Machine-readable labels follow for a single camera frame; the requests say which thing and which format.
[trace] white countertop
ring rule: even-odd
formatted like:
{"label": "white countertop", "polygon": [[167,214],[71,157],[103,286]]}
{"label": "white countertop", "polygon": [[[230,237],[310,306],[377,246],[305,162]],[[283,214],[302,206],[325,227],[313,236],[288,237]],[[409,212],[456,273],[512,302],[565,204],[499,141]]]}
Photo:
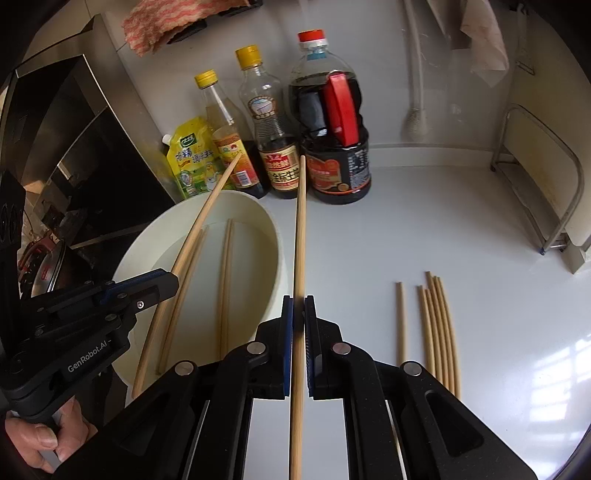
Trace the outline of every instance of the white countertop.
{"label": "white countertop", "polygon": [[[516,200],[488,169],[372,170],[347,206],[308,199],[306,294],[319,317],[375,360],[395,363],[395,291],[407,292],[408,359],[424,363],[415,286],[446,287],[462,401],[540,480],[561,467],[591,423],[591,275],[534,249]],[[293,271],[296,201],[262,200]],[[255,402],[247,480],[287,477],[289,402]],[[306,400],[303,478],[348,478],[341,401]]]}

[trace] cooking wine bottle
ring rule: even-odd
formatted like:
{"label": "cooking wine bottle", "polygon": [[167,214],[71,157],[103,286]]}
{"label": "cooking wine bottle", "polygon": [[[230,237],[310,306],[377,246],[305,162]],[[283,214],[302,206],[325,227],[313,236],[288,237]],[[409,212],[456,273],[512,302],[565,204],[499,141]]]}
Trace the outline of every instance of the cooking wine bottle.
{"label": "cooking wine bottle", "polygon": [[242,153],[230,176],[232,183],[241,192],[258,199],[264,197],[269,191],[269,179],[246,118],[218,85],[214,70],[197,75],[195,81],[203,92],[207,123],[224,165],[228,166],[238,152]]}
{"label": "cooking wine bottle", "polygon": [[299,162],[296,138],[283,110],[283,89],[278,78],[267,73],[256,45],[236,50],[244,81],[240,99],[252,116],[255,139],[275,195],[297,197]]}

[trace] soy sauce bottle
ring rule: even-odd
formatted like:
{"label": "soy sauce bottle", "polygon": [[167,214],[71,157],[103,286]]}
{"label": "soy sauce bottle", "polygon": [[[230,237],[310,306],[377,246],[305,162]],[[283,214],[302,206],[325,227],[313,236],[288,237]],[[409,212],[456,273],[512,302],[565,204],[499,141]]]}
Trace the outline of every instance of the soy sauce bottle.
{"label": "soy sauce bottle", "polygon": [[240,99],[252,116],[258,151],[273,192],[283,199],[296,198],[299,157],[296,137],[283,111],[281,82],[265,71],[256,45],[236,50],[236,57],[244,73]]}
{"label": "soy sauce bottle", "polygon": [[289,97],[312,191],[326,203],[356,202],[371,188],[369,135],[359,113],[357,77],[328,50],[322,30],[298,36],[304,56],[291,72]]}
{"label": "soy sauce bottle", "polygon": [[230,175],[232,183],[240,192],[263,198],[269,191],[269,179],[244,115],[218,85],[214,70],[197,75],[195,81],[203,92],[207,123],[224,165],[242,153]]}

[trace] chopstick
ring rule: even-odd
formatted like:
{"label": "chopstick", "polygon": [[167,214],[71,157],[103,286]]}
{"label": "chopstick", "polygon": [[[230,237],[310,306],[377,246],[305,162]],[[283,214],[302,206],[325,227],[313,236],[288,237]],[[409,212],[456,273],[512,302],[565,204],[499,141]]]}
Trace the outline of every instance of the chopstick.
{"label": "chopstick", "polygon": [[301,446],[304,421],[306,344],[304,340],[304,283],[306,280],[306,157],[300,157],[300,183],[295,220],[294,317],[291,357],[290,470],[289,480],[301,480]]}
{"label": "chopstick", "polygon": [[456,396],[456,398],[460,398],[461,387],[460,387],[460,368],[457,362],[457,349],[456,349],[456,334],[453,330],[452,325],[452,316],[449,313],[449,305],[447,303],[447,299],[445,296],[445,291],[443,290],[443,283],[441,282],[440,277],[435,277],[435,285],[437,287],[437,291],[443,301],[443,309],[445,311],[445,318],[447,322],[447,328],[449,332],[449,341],[450,346],[452,349],[452,365],[453,365],[453,379],[454,379],[454,391],[452,393]]}
{"label": "chopstick", "polygon": [[427,370],[432,376],[437,377],[437,371],[435,367],[435,350],[433,348],[433,329],[431,328],[431,320],[429,319],[429,307],[427,305],[427,296],[425,294],[425,289],[422,286],[418,287],[418,298],[421,307],[421,320],[423,323],[424,348],[425,355],[427,357]]}
{"label": "chopstick", "polygon": [[232,275],[232,238],[234,220],[228,220],[223,241],[222,269],[217,297],[217,325],[219,335],[219,359],[223,360],[228,352],[228,314],[230,302],[230,278]]}
{"label": "chopstick", "polygon": [[[232,160],[232,162],[228,165],[220,179],[217,181],[215,188],[213,189],[213,191],[205,201],[205,204],[201,208],[201,211],[197,215],[197,218],[195,219],[193,226],[189,230],[189,234],[187,235],[187,238],[185,239],[183,246],[181,247],[181,250],[178,253],[178,256],[174,261],[173,267],[171,269],[171,273],[173,273],[177,277],[182,277],[182,273],[183,271],[185,271],[185,265],[187,263],[187,260],[189,259],[189,255],[194,250],[195,242],[199,237],[199,232],[201,231],[203,222],[205,222],[205,219],[207,218],[209,211],[212,209],[213,204],[219,197],[220,192],[222,191],[224,185],[226,184],[228,178],[234,171],[234,168],[236,167],[236,164],[238,163],[241,157],[241,153],[238,153],[236,157],[234,157],[234,160]],[[139,356],[138,367],[135,371],[134,385],[131,390],[132,398],[137,398],[137,396],[142,393],[142,389],[144,387],[144,380],[146,377],[146,373],[148,371],[150,350],[152,349],[160,326],[164,321],[164,314],[171,300],[172,299],[168,299],[166,301],[161,301],[160,303],[158,303],[156,311],[154,312],[154,316],[152,317],[152,322],[150,323],[150,328],[148,329],[148,335],[146,336],[142,352]]]}
{"label": "chopstick", "polygon": [[437,318],[437,328],[439,330],[439,345],[441,349],[441,357],[443,360],[443,385],[453,393],[454,378],[453,378],[453,363],[452,363],[452,344],[449,341],[449,328],[445,320],[445,312],[443,310],[443,300],[439,296],[435,281],[431,272],[427,272],[427,283],[429,290],[433,295],[433,306],[435,308],[435,315]]}
{"label": "chopstick", "polygon": [[443,362],[445,362],[445,370],[447,371],[447,357],[442,355],[441,343],[439,337],[439,327],[437,325],[437,319],[435,317],[435,308],[433,307],[433,295],[430,290],[425,290],[427,297],[427,306],[429,310],[429,324],[431,324],[431,331],[433,332],[433,347],[435,350],[435,372],[437,380],[443,383]]}
{"label": "chopstick", "polygon": [[400,366],[406,360],[406,308],[404,305],[404,284],[396,283],[396,310],[397,310],[397,365]]}
{"label": "chopstick", "polygon": [[203,245],[205,244],[205,237],[207,236],[207,232],[209,230],[209,225],[203,227],[200,232],[199,237],[197,238],[197,242],[195,245],[195,249],[193,250],[193,256],[191,257],[191,262],[187,267],[187,271],[183,277],[183,281],[178,289],[178,293],[174,298],[174,306],[173,306],[173,313],[170,316],[170,321],[168,323],[168,328],[166,330],[166,334],[164,336],[164,342],[162,344],[162,348],[160,351],[160,361],[158,363],[158,374],[162,375],[167,370],[168,365],[168,357],[170,356],[170,348],[173,344],[174,339],[174,331],[176,330],[178,317],[183,309],[184,299],[187,296],[187,292],[189,291],[189,285],[191,283],[191,279],[193,277],[193,271],[195,270],[195,266],[197,262],[199,262],[199,256],[201,256],[201,251],[203,249]]}

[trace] human hand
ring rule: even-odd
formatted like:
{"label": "human hand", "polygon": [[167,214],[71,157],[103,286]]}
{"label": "human hand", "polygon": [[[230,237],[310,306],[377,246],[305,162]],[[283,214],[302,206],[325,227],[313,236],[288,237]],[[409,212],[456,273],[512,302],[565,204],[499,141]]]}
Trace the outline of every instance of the human hand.
{"label": "human hand", "polygon": [[27,465],[53,473],[53,467],[40,452],[55,450],[60,462],[64,462],[97,432],[96,427],[82,416],[80,404],[74,397],[60,408],[60,412],[57,436],[42,423],[31,424],[16,417],[5,420],[6,433]]}

